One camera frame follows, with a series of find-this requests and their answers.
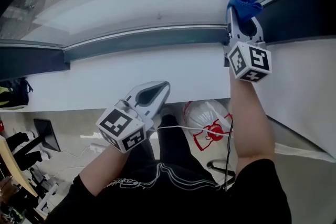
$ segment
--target gray metal beam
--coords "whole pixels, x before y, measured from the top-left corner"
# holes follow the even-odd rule
[[[95,38],[65,49],[70,62],[111,52],[158,46],[199,43],[228,44],[225,25],[187,25],[148,28]]]
[[[69,69],[60,49],[0,47],[0,81]]]

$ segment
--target white cable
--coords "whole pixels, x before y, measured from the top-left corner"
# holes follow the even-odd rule
[[[78,166],[78,167],[68,167],[68,168],[65,168],[65,169],[62,169],[60,171],[58,171],[54,176],[51,176],[52,178],[56,177],[60,172],[63,172],[65,170],[69,170],[69,169],[77,169],[77,168],[85,168],[86,166]]]
[[[189,130],[198,130],[198,131],[206,131],[208,133],[212,133],[215,135],[220,135],[220,136],[229,136],[228,134],[221,134],[221,133],[216,133],[213,131],[209,131],[208,129],[204,129],[204,128],[192,128],[192,127],[186,127],[186,126],[180,126],[180,125],[175,125],[175,126],[163,126],[163,127],[159,127],[157,129],[150,129],[150,131],[157,131],[159,129],[168,129],[168,128],[176,128],[176,127],[180,127],[180,128],[184,128],[184,129],[189,129]]]
[[[87,146],[86,148],[84,148],[84,150],[82,151],[82,153],[80,154],[79,157],[74,155],[73,153],[68,152],[68,151],[59,151],[59,152],[66,152],[66,153],[70,154],[71,156],[80,159],[80,158],[82,158],[84,151],[87,150],[88,148],[90,148],[90,146]]]

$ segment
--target black pants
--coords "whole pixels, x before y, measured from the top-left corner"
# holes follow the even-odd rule
[[[26,133],[16,133],[6,139],[6,142],[11,152],[13,152],[16,149],[16,147],[21,145],[23,142],[28,142],[28,141],[29,141],[29,138]],[[27,153],[24,156],[16,156],[16,157],[14,156],[14,159],[21,171],[24,171],[30,168],[37,161],[42,162],[40,151]]]
[[[166,115],[162,118],[159,127],[175,125],[178,125],[176,118],[173,115]],[[191,154],[188,141],[180,127],[159,129],[157,134],[160,145],[160,161],[162,163],[178,165],[213,180],[211,173],[205,170]],[[153,160],[152,146],[149,140],[146,140],[132,150],[122,174],[142,168]]]

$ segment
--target floor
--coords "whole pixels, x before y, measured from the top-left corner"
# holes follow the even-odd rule
[[[182,107],[181,103],[174,105],[176,117],[180,124],[182,122]],[[95,153],[91,149],[86,149],[90,144],[108,146],[109,143],[102,138],[89,138],[83,136],[97,135],[99,130],[96,127],[96,121],[104,109],[95,110],[78,110],[78,111],[56,111],[56,112],[18,112],[18,113],[0,113],[0,118],[4,123],[5,137],[11,136],[17,132],[25,132],[32,130],[36,132],[33,119],[49,119],[52,122],[55,136],[62,152],[55,152],[43,148],[51,156],[48,161],[37,163],[38,169],[43,174],[48,174],[51,179],[51,184],[58,183],[59,189],[57,193],[50,199],[49,206],[52,209],[57,205],[67,194],[71,182],[80,173],[80,171],[89,164],[99,153]],[[155,126],[159,125],[159,118],[155,118]],[[193,138],[185,131],[186,138],[189,142],[192,154],[206,168],[207,162],[219,159],[223,160],[226,156],[225,139],[212,143],[209,148],[201,152],[194,143]],[[160,147],[158,137],[153,135],[150,139],[154,156],[159,159]],[[32,151],[40,150],[41,146],[37,146]],[[223,167],[224,162],[217,163],[218,167]],[[214,179],[221,183],[224,180],[224,175],[210,170]]]
[[[224,105],[228,104],[228,100],[220,100],[220,102]],[[181,111],[183,104],[177,103],[174,107],[178,121],[182,123]],[[13,135],[15,132],[23,132],[25,130],[34,130],[34,118],[51,120],[57,141],[63,152],[58,153],[47,150],[52,158],[49,161],[38,163],[40,171],[51,177],[49,182],[51,184],[57,182],[60,185],[57,193],[48,203],[50,209],[53,209],[64,198],[72,180],[79,174],[81,169],[98,156],[97,153],[90,149],[85,150],[82,154],[83,150],[91,143],[108,145],[103,139],[81,137],[92,136],[98,132],[95,122],[102,113],[103,110],[100,109],[63,112],[0,113],[0,118],[4,122],[6,130],[5,135]],[[271,125],[276,142],[307,150],[319,150],[276,122],[271,121]],[[192,154],[205,168],[206,163],[213,159],[222,160],[219,166],[224,165],[223,160],[226,157],[227,142],[225,138],[213,143],[209,148],[201,152],[188,132],[185,132],[185,134]],[[158,158],[160,153],[159,142],[155,137],[151,138],[150,141],[154,155]],[[76,156],[82,154],[82,157],[73,157],[65,151]],[[232,143],[232,154],[230,156],[232,167],[235,166],[236,160],[234,144]],[[336,213],[334,212],[334,208],[336,207],[336,188],[334,187],[334,182],[336,182],[336,164],[286,155],[276,155],[275,164],[282,187],[287,194],[292,212],[292,223],[333,223],[336,218]],[[223,182],[223,174],[214,171],[210,172],[217,182]]]

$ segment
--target black shirt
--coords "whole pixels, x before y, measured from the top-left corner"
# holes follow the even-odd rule
[[[268,159],[246,166],[228,192],[191,170],[154,162],[114,180],[97,197],[77,176],[46,224],[142,219],[284,224],[291,223],[291,214],[274,163]]]

